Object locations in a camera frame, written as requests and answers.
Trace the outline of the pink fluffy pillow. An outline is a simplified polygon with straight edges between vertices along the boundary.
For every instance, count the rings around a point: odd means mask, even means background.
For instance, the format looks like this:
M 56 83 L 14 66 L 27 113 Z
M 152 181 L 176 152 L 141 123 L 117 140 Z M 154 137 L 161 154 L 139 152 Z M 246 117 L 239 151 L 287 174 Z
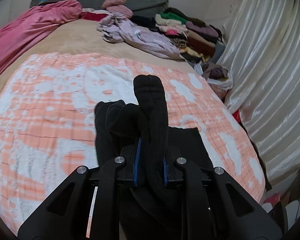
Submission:
M 130 19 L 133 16 L 133 12 L 125 6 L 125 3 L 126 0 L 104 0 L 101 8 L 110 13 L 118 12 L 126 18 Z

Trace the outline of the red plastic bag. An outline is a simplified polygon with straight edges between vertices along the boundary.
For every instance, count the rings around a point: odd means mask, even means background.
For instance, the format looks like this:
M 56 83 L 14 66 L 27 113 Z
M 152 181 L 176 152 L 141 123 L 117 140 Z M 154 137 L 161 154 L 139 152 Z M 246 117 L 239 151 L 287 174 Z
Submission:
M 232 116 L 234 117 L 234 119 L 238 122 L 241 123 L 241 118 L 240 118 L 240 114 L 239 114 L 239 110 L 235 111 Z

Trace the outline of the bag of clothes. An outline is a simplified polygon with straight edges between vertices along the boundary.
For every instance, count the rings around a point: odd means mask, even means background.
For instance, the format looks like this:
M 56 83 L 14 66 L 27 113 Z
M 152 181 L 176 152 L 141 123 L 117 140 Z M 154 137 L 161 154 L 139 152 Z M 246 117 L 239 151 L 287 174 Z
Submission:
M 229 90 L 233 88 L 233 79 L 229 70 L 213 62 L 200 61 L 194 65 L 194 70 L 203 77 L 216 95 L 224 100 Z

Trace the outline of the pink velvet quilt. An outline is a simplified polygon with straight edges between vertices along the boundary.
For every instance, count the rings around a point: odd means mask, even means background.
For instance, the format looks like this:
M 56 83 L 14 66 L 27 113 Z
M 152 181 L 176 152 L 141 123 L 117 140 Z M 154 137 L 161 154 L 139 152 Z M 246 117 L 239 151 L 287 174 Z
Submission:
M 76 0 L 35 6 L 0 29 L 0 75 L 18 57 L 46 38 L 60 25 L 78 19 L 82 12 Z

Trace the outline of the lilac crumpled garment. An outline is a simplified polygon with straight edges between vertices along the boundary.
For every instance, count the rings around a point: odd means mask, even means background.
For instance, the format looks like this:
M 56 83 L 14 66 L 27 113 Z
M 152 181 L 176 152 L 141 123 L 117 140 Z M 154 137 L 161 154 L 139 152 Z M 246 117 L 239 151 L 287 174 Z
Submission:
M 102 33 L 106 42 L 125 42 L 134 48 L 162 59 L 176 61 L 183 59 L 180 51 L 166 36 L 149 29 L 143 29 L 118 12 L 100 20 L 97 30 Z

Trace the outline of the stack of folded clothes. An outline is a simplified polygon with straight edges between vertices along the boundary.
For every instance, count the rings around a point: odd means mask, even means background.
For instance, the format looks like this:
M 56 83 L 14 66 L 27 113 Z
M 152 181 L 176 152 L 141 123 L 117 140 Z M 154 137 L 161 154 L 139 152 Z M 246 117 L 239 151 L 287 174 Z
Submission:
M 221 30 L 198 18 L 168 7 L 153 17 L 133 15 L 130 20 L 150 31 L 166 36 L 189 63 L 216 63 L 226 45 Z

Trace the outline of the black printed sweater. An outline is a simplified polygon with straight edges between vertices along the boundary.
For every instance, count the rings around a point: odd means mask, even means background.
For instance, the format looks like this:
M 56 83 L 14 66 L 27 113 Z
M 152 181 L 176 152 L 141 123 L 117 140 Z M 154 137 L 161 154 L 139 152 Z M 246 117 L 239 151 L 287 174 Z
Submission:
M 114 190 L 111 213 L 128 239 L 207 239 L 209 210 L 202 172 L 213 168 L 197 128 L 168 124 L 165 91 L 154 75 L 133 81 L 137 103 L 95 107 L 100 168 L 129 150 L 132 180 Z

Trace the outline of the beige bed sheet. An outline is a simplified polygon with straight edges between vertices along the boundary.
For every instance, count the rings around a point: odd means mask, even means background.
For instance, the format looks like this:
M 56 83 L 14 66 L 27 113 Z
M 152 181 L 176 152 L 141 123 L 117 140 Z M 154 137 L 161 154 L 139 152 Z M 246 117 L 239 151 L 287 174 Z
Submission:
M 177 69 L 186 73 L 194 73 L 192 67 L 185 61 L 161 59 L 126 43 L 107 43 L 103 40 L 102 33 L 97 31 L 96 27 L 96 22 L 82 19 L 61 25 L 38 44 L 23 53 L 0 75 L 0 93 L 15 70 L 33 54 L 99 53 L 108 57 L 124 58 Z

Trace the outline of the cream satin curtain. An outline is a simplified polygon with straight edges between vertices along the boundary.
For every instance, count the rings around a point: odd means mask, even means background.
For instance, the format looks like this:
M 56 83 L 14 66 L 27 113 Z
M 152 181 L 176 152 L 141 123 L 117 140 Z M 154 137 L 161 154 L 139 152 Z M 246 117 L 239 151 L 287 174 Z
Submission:
M 277 183 L 300 168 L 300 0 L 242 0 L 226 31 L 218 62 L 233 87 L 225 105 L 239 111 Z

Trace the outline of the red cloth near pillows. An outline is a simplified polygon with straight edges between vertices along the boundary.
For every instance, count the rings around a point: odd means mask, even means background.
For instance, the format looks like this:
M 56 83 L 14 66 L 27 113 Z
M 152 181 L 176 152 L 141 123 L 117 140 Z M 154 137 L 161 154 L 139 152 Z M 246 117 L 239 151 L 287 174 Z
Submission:
M 88 20 L 88 21 L 95 21 L 95 22 L 100 22 L 102 19 L 104 19 L 107 16 L 108 14 L 103 12 L 83 11 L 81 13 L 81 19 Z

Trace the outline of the orange white patterned blanket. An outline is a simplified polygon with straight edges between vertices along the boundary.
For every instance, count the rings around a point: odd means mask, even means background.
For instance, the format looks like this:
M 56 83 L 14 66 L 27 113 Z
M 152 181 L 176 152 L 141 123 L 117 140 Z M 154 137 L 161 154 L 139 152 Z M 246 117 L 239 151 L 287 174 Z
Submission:
M 204 78 L 101 54 L 34 54 L 0 94 L 0 217 L 12 232 L 76 167 L 96 167 L 94 108 L 136 103 L 133 79 L 158 76 L 169 124 L 199 130 L 214 165 L 256 200 L 265 178 L 250 140 Z

